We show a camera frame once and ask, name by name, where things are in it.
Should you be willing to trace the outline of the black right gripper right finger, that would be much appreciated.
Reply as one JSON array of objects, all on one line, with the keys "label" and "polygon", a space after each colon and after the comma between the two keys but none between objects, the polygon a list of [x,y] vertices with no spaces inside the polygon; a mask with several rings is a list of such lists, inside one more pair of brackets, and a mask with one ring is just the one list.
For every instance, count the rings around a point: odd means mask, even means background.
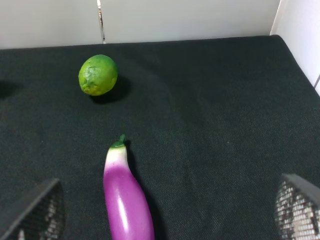
[{"label": "black right gripper right finger", "polygon": [[320,238],[320,188],[296,174],[282,174],[275,199],[281,240]]}]

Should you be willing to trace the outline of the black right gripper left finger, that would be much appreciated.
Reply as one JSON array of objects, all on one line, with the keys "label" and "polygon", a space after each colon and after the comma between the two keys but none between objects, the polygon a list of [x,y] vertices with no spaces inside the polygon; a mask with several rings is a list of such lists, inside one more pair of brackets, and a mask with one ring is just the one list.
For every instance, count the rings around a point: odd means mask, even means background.
[{"label": "black right gripper left finger", "polygon": [[58,178],[43,181],[0,213],[2,240],[62,240],[65,201]]}]

